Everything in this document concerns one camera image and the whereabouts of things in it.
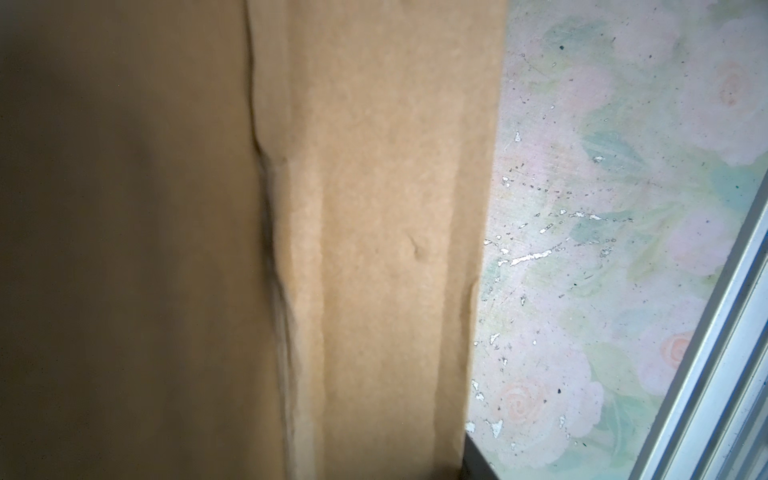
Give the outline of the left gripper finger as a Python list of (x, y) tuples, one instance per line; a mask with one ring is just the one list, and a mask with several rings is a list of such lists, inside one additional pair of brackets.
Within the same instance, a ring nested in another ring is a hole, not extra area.
[(469, 434), (465, 435), (461, 480), (499, 480)]

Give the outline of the cardboard box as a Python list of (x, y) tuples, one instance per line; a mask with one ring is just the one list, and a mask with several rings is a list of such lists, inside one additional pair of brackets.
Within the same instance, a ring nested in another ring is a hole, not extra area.
[(503, 1), (5, 1), (1, 475), (457, 479)]

